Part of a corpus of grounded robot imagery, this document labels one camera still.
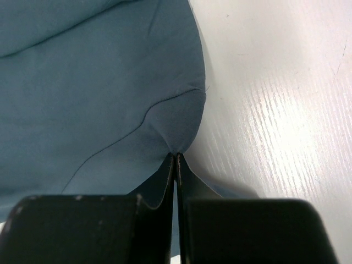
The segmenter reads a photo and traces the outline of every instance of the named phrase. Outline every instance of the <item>white table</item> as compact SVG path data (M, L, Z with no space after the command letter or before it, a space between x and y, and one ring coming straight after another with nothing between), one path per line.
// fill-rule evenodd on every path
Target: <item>white table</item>
M190 3L208 86L190 167L310 201L352 263L352 1Z

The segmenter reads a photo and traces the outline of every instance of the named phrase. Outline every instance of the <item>gray-blue fabric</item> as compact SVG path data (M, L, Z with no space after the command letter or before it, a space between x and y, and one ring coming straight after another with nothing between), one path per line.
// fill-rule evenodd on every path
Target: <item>gray-blue fabric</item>
M26 195L128 193L204 103L187 0L3 0L0 221Z

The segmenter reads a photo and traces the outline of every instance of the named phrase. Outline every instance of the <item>stitching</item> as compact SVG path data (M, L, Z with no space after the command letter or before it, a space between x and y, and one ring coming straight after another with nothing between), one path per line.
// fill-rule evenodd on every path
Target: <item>stitching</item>
M68 185L72 182L73 178L77 175L77 172L83 167L83 165L84 165L87 161L89 161L91 158L93 158L93 157L96 156L97 154L103 152L104 150L106 150L106 149L112 147L113 145L117 144L118 142L120 142L121 140L123 140L124 138L126 138L127 136L129 136L130 134L132 134L133 132L135 132L138 128L140 128L140 127L143 125L143 123L144 123L144 121L145 121L145 118L146 118L148 112L149 112L154 106L158 105L159 103L163 103L163 102L166 102L166 101L175 99L175 98L177 98L177 97L179 97L179 96L181 96L181 95L184 95L184 94L187 94L188 92L193 92L193 91L199 91L199 89L192 89L192 90L189 90L189 91L187 91L187 92L183 92L183 93L181 93L181 94L179 94L179 95L176 95L176 96L173 96L173 97L170 97L170 98L167 98L167 99L163 99L163 100L161 100L161 101L159 101L159 102L154 103L154 104L153 104L151 107L149 107L149 109L146 111L146 113L144 114L144 117L143 117L143 119L142 119L142 122L141 122L135 129L133 129L131 132L127 133L126 135L124 135L124 136L121 137L120 139L116 140L115 142L111 143L110 145L108 145L108 146L102 148L101 150L95 152L95 153L92 154L89 158L87 158L85 161L83 161L83 163L78 167L78 169L75 171L75 173L72 175L72 177L68 180L68 182L66 183L65 187L64 187L63 190L61 191L61 194L62 194L62 193L64 192L64 190L68 187Z

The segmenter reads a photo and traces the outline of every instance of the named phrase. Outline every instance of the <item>blue cloth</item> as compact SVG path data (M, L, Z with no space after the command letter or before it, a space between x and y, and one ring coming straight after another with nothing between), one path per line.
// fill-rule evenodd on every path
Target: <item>blue cloth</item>
M187 0L2 1L0 221L26 195L128 193L204 103Z

